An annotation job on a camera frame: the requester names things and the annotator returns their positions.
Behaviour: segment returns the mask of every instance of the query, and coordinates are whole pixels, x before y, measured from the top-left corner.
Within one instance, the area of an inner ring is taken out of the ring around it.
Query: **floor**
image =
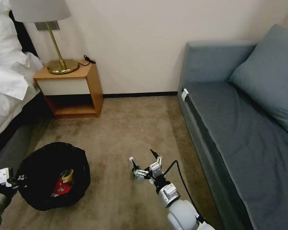
[[[155,161],[149,149],[163,156],[164,169],[179,161],[201,214],[223,229],[175,96],[106,99],[98,119],[41,120],[29,150],[56,141],[86,151],[92,181],[85,196],[71,207],[41,212],[17,193],[0,230],[171,229],[155,187],[131,176],[128,158],[145,168]],[[175,166],[167,179],[188,199]]]

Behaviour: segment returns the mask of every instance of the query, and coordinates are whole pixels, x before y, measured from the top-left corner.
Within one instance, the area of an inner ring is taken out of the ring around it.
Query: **wooden nightstand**
[[[96,64],[80,65],[74,72],[59,75],[49,73],[45,66],[34,80],[56,119],[99,117],[103,96]]]

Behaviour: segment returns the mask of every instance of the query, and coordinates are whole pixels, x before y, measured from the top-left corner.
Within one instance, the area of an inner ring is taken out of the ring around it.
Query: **brass lamp base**
[[[75,71],[79,68],[79,63],[72,59],[63,60],[66,65],[66,69],[62,68],[60,60],[50,61],[48,63],[48,71],[53,74],[64,74]]]

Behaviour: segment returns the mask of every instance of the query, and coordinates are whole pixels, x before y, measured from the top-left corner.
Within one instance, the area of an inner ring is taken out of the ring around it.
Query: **table lamp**
[[[19,22],[45,22],[57,51],[58,60],[48,63],[48,71],[53,74],[70,73],[79,68],[79,63],[72,59],[62,59],[57,43],[49,26],[49,21],[70,17],[65,0],[10,0],[13,15]]]

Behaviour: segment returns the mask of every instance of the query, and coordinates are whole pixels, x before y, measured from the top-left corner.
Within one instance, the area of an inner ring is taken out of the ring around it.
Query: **brass lamp stand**
[[[51,28],[49,26],[49,23],[46,22],[47,29],[49,31],[51,40],[53,42],[53,45],[55,47],[55,50],[57,51],[59,60],[50,61],[48,63],[48,71],[53,74],[64,74],[64,73],[70,73],[75,71],[79,68],[79,63],[72,59],[62,59],[61,53],[59,51],[58,45],[54,39],[53,33],[51,31]]]

